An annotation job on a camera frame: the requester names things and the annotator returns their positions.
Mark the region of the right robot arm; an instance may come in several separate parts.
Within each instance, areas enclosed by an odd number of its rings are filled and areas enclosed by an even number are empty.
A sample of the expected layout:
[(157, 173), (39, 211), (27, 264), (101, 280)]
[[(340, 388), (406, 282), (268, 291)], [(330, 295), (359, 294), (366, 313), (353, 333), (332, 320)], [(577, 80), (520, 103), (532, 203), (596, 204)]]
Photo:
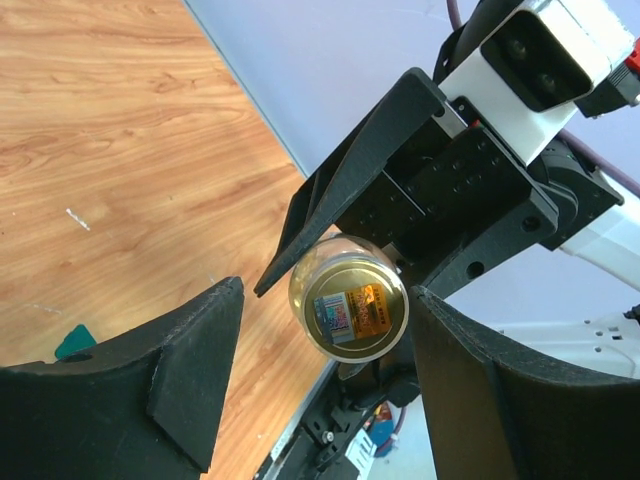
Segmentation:
[(400, 349), (414, 286), (447, 297), (533, 245), (639, 283), (639, 200), (566, 129), (639, 102), (639, 40), (604, 1), (481, 1), (292, 197), (255, 292), (289, 276), (311, 342)]

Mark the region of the gold jar lid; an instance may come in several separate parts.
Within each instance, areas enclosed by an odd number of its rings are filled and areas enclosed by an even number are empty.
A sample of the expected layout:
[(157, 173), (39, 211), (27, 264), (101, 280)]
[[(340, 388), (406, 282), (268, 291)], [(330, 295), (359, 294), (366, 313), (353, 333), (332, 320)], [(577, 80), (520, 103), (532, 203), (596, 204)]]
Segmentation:
[(299, 319), (311, 343), (342, 363), (376, 360), (399, 342), (408, 294), (394, 269), (365, 255), (320, 264), (303, 290)]

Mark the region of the teal pill box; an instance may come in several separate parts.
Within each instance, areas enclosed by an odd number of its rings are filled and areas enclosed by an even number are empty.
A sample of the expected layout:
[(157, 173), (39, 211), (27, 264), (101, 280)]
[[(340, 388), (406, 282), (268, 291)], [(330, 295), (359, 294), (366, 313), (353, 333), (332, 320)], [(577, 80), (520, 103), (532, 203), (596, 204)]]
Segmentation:
[(57, 360), (61, 360), (96, 344), (97, 341), (89, 329), (84, 324), (78, 324), (64, 337), (54, 355)]

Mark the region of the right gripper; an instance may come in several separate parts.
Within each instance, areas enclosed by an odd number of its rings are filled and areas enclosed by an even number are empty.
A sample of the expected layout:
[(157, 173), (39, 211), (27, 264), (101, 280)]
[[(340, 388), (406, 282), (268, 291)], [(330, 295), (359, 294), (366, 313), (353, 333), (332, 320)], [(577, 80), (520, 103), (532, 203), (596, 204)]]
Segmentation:
[(422, 69), (402, 74), (292, 196), (257, 296), (335, 222), (442, 299), (556, 232), (557, 206), (488, 127), (442, 130), (444, 102)]

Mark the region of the clear jar of yellow pills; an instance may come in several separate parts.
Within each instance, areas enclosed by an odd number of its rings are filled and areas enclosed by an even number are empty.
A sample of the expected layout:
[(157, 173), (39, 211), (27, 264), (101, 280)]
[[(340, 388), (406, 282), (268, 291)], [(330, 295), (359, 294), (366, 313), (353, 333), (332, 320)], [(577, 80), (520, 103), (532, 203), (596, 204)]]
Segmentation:
[(317, 242), (294, 266), (289, 301), (319, 342), (366, 348), (396, 336), (406, 295), (393, 262), (372, 243), (335, 235)]

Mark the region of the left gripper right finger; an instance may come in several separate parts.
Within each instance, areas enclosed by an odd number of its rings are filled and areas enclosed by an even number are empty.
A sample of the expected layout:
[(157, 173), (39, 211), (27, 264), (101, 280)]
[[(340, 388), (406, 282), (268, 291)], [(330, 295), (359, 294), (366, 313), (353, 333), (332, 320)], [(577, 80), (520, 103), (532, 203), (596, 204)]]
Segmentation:
[(410, 291), (440, 479), (636, 479), (639, 382), (540, 353)]

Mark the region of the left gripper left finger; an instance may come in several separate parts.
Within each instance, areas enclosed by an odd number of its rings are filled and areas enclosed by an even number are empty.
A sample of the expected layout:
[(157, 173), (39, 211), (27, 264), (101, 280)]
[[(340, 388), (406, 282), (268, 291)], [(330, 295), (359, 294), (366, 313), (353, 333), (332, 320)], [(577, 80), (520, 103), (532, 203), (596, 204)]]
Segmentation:
[(5, 479), (197, 479), (211, 466), (244, 287), (183, 306), (54, 363), (1, 371)]

